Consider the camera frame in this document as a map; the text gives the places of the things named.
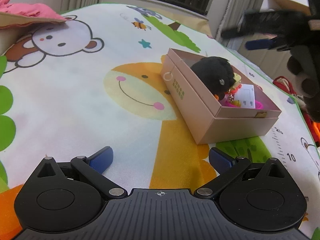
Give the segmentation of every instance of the cartoon tree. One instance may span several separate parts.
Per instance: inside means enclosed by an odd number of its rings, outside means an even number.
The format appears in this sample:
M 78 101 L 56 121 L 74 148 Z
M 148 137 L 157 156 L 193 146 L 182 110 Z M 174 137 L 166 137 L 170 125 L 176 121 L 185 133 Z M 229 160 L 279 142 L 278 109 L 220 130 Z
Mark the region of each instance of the cartoon tree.
M 311 240 L 320 240 L 320 228 L 316 228 L 316 230 L 313 232 Z
M 7 59 L 5 56 L 0 57 L 0 78 L 7 66 Z M 13 141 L 16 126 L 14 121 L 3 115 L 13 104 L 13 96 L 10 90 L 5 86 L 0 86 L 0 152 L 6 149 Z M 8 189 L 8 179 L 4 166 L 0 162 L 0 193 Z
M 265 163 L 271 157 L 260 137 L 220 142 L 216 147 L 233 158 L 245 156 L 253 163 Z
M 178 31 L 180 27 L 180 23 L 174 22 L 169 25 L 163 24 L 156 17 L 144 16 L 154 27 L 156 27 L 159 31 L 161 31 L 164 35 L 166 35 L 169 39 L 174 41 L 175 43 L 187 47 L 188 49 L 193 50 L 194 52 L 199 53 L 201 49 L 199 49 L 190 38 L 182 32 Z

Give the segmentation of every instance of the cartoon play mat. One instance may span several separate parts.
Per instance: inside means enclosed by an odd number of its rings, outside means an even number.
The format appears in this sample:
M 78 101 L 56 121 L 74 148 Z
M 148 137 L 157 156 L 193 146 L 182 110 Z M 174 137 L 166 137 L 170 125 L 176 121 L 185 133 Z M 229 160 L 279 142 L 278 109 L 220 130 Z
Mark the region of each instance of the cartoon play mat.
M 105 146 L 103 173 L 126 188 L 191 188 L 217 176 L 209 148 L 279 158 L 305 195 L 300 230 L 320 239 L 320 160 L 295 101 L 205 34 L 153 11 L 99 4 L 42 25 L 0 58 L 0 239 L 20 226 L 13 201 L 46 156 L 69 162 Z M 169 48 L 227 58 L 282 110 L 267 135 L 197 146 L 161 76 Z

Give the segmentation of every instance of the number 10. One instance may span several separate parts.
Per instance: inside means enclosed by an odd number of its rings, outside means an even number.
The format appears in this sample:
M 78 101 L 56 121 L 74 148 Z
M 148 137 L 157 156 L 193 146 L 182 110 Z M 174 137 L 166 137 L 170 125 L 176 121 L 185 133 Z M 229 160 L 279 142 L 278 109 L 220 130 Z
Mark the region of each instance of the number 10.
M 290 161 L 296 161 L 296 158 L 293 156 L 293 154 L 289 154 L 289 153 L 287 153 L 287 155 L 289 156 L 289 159 L 290 159 Z

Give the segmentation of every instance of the pink box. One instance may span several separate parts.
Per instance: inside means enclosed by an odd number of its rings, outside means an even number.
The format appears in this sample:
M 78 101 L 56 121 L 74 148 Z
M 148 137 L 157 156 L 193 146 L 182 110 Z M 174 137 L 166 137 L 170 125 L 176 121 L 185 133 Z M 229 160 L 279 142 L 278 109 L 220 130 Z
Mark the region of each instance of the pink box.
M 257 101 L 264 109 L 222 106 L 190 67 L 203 56 L 169 49 L 165 55 L 162 77 L 196 144 L 209 144 L 265 135 L 278 120 L 281 110 L 254 83 L 233 66 L 242 84 L 254 85 Z

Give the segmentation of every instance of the black plush toy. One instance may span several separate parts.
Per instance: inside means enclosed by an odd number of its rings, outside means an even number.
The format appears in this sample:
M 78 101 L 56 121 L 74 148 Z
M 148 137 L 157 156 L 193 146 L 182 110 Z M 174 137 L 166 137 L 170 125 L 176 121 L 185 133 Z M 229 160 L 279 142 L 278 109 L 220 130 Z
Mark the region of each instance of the black plush toy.
M 191 69 L 219 100 L 224 98 L 225 93 L 236 82 L 230 63 L 222 57 L 204 57 L 194 63 Z

